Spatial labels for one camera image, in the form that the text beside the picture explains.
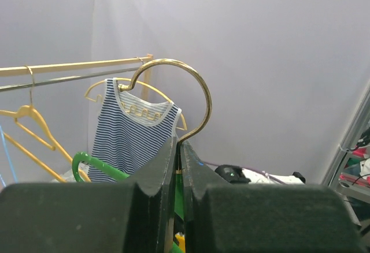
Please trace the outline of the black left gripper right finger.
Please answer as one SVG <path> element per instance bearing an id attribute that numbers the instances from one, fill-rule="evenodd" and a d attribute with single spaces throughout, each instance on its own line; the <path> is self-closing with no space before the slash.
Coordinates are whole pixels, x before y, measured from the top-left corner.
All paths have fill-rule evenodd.
<path id="1" fill-rule="evenodd" d="M 187 252 L 365 252 L 341 198 L 322 185 L 231 184 L 180 148 Z"/>

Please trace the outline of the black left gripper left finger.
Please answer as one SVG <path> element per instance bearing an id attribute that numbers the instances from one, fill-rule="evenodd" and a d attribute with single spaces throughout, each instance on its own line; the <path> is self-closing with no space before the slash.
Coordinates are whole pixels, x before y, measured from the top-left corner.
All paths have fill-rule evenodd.
<path id="1" fill-rule="evenodd" d="M 176 143 L 123 181 L 6 187 L 1 251 L 171 252 Z"/>

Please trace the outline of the yellow plastic hanger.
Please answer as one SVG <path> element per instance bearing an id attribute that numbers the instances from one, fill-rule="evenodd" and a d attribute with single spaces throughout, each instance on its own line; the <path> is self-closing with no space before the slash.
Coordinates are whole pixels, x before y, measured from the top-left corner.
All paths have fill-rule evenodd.
<path id="1" fill-rule="evenodd" d="M 1 86 L 31 83 L 1 77 Z M 65 180 L 72 157 L 88 145 L 88 80 L 1 92 L 1 127 L 18 182 Z M 1 141 L 1 187 L 15 183 Z"/>

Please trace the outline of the light blue wire hanger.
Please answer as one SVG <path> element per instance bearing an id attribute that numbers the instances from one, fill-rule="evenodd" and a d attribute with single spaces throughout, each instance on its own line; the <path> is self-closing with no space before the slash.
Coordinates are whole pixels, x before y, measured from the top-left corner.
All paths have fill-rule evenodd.
<path id="1" fill-rule="evenodd" d="M 0 131 L 1 131 L 1 141 L 2 141 L 2 145 L 3 145 L 4 153 L 5 153 L 6 159 L 8 161 L 8 165 L 9 165 L 10 171 L 12 173 L 13 180 L 16 183 L 16 182 L 18 182 L 17 175 L 16 175 L 16 172 L 14 170 L 13 162 L 12 162 L 11 157 L 9 155 L 9 151 L 8 151 L 8 147 L 7 147 L 6 139 L 5 139 L 5 133 L 4 133 L 1 126 L 0 126 Z"/>

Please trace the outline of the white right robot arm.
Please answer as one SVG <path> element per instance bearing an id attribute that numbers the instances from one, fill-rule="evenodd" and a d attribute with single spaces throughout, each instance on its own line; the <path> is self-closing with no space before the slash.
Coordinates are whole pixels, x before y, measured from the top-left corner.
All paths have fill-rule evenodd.
<path id="1" fill-rule="evenodd" d="M 305 177 L 294 172 L 289 176 L 270 174 L 256 169 L 234 165 L 220 165 L 214 170 L 220 177 L 231 184 L 305 184 Z"/>

